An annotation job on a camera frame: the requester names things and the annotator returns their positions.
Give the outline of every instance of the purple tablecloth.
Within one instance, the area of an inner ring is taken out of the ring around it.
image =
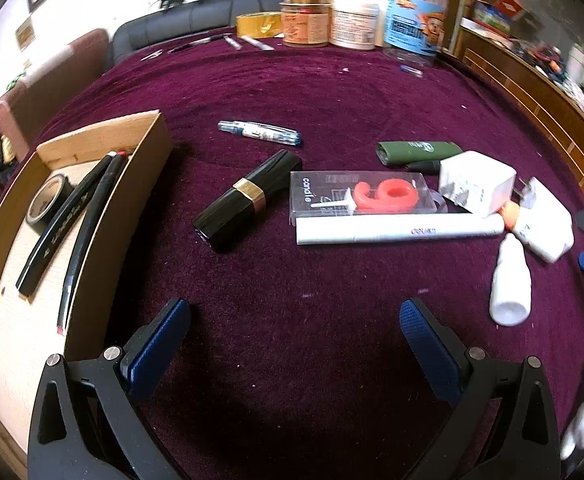
[[[572,213],[584,207],[561,155],[459,66],[417,78],[378,50],[265,42],[276,51],[217,41],[140,62],[146,49],[41,136],[165,115],[175,149],[128,250],[108,331],[121,344],[168,298],[198,303],[182,351],[140,407],[163,444],[201,480],[399,478],[448,413],[397,326],[397,307],[415,295],[467,346],[537,355],[563,429],[584,366],[582,233],[553,266],[526,251],[532,313],[515,328],[488,315],[500,238],[297,247],[283,196],[229,254],[201,242],[191,220],[281,148],[219,132],[219,120],[297,129],[306,170],[383,170],[379,140],[451,140],[536,176]]]

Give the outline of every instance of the metal screw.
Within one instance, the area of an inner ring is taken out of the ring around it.
[[[528,357],[528,364],[533,368],[540,368],[541,367],[540,359],[538,357],[534,357],[533,355]]]
[[[472,359],[476,359],[477,361],[482,361],[485,359],[485,350],[483,350],[483,348],[479,348],[478,346],[473,346],[470,348],[468,353]]]
[[[54,366],[58,364],[59,361],[60,361],[59,354],[52,354],[47,358],[47,361],[45,362],[47,363],[48,366]]]
[[[103,352],[103,357],[108,361],[116,359],[121,354],[121,349],[118,346],[110,346]]]

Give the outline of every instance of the wooden cabinet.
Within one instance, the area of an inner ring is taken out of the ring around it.
[[[461,29],[454,55],[501,88],[561,152],[584,194],[584,113],[523,60],[479,34]]]

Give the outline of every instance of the white bottle cap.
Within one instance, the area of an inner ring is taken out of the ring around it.
[[[530,315],[532,285],[523,245],[512,233],[501,242],[492,278],[490,316],[503,326],[523,323]]]

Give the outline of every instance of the white cable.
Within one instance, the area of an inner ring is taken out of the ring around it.
[[[567,460],[574,448],[576,447],[576,442],[574,441],[574,431],[572,430],[573,421],[568,425],[568,429],[565,430],[563,434],[563,439],[561,441],[561,460]]]
[[[574,418],[574,441],[578,449],[584,449],[584,406],[579,408]]]

